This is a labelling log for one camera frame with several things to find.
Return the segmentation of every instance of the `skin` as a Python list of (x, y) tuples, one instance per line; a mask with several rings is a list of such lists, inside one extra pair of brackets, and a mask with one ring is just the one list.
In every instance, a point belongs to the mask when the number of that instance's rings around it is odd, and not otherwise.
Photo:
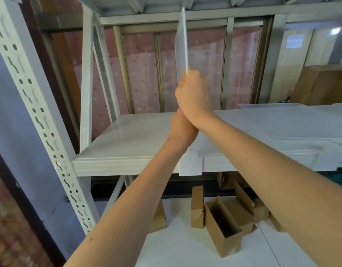
[(206, 134), (280, 224), (319, 266), (342, 266), (342, 187), (222, 121), (205, 79), (183, 75), (169, 137), (137, 179), (88, 234), (69, 266), (134, 266), (156, 207), (180, 157)]

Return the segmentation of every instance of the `bright light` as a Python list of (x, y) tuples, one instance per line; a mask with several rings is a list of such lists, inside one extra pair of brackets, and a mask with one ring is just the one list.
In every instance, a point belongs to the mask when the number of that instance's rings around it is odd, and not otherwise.
[(338, 33), (340, 32), (340, 30), (341, 30), (341, 27), (339, 27), (339, 28), (334, 28), (334, 29), (332, 29), (332, 30), (330, 31), (330, 35), (336, 35), (336, 34), (338, 34)]

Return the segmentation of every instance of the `person's left arm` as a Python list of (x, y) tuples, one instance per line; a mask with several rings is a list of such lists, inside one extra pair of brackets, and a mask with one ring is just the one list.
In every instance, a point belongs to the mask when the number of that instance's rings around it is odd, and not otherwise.
[(87, 235), (65, 267), (135, 266), (166, 184), (197, 134), (198, 130), (178, 110), (172, 116), (164, 146)]

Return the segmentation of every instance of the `person's left hand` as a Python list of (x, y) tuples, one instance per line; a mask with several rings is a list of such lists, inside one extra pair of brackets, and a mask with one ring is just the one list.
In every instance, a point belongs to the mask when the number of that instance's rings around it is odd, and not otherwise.
[(199, 130), (192, 125), (182, 110), (179, 108), (172, 115), (171, 129), (167, 141), (172, 142), (176, 146), (182, 148), (186, 152), (187, 148), (194, 142)]

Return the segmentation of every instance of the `forearm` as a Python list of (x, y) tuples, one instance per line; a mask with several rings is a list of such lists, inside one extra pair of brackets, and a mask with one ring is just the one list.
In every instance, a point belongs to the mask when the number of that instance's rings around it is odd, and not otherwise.
[(66, 266), (134, 266), (162, 193), (184, 151), (177, 142), (168, 140), (88, 234)]
[(197, 127), (318, 265), (342, 266), (342, 187), (217, 117)]

